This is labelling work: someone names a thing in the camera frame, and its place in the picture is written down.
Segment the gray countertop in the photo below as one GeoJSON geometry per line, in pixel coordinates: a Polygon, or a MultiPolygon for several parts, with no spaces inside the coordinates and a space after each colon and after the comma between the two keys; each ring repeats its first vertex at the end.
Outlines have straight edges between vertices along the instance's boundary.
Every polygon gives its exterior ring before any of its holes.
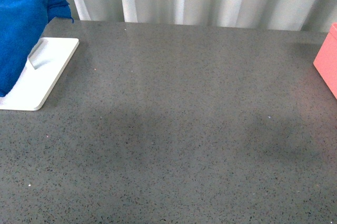
{"type": "Polygon", "coordinates": [[[0,111],[0,223],[337,223],[326,34],[53,20],[80,45],[0,111]]]}

